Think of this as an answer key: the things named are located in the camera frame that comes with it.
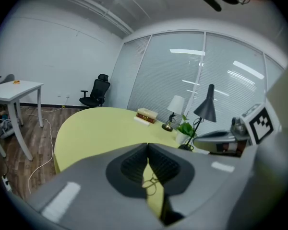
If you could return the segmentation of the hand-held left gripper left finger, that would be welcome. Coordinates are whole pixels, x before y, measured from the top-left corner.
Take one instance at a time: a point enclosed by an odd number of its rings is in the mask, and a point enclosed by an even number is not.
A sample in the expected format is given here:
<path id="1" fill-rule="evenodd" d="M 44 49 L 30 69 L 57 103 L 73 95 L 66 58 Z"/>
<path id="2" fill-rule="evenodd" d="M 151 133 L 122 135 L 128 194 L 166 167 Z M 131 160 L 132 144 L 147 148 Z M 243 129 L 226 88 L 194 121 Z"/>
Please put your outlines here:
<path id="1" fill-rule="evenodd" d="M 42 185 L 28 204 L 67 230 L 160 230 L 142 186 L 147 144 L 81 159 Z"/>

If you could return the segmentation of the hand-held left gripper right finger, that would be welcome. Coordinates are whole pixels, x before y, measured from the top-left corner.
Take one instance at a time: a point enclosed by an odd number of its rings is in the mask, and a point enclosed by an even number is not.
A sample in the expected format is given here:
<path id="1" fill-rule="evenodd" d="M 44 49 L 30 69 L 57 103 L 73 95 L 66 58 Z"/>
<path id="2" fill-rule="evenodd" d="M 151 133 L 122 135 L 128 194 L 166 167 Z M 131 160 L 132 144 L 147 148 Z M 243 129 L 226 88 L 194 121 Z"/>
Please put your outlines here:
<path id="1" fill-rule="evenodd" d="M 257 148 L 240 158 L 204 155 L 161 144 L 148 145 L 149 165 L 164 189 L 153 230 L 245 230 L 243 202 Z"/>

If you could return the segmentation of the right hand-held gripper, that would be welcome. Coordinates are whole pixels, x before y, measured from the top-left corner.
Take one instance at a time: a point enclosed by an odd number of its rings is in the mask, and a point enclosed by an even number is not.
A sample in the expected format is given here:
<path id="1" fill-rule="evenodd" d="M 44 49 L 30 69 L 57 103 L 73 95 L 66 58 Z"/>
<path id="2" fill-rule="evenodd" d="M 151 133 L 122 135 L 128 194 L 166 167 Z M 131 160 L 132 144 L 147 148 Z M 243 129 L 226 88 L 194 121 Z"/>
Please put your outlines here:
<path id="1" fill-rule="evenodd" d="M 254 104 L 233 117 L 229 130 L 218 130 L 195 137 L 194 145 L 210 154 L 240 157 L 246 147 L 259 145 L 275 132 L 275 122 L 265 103 Z"/>

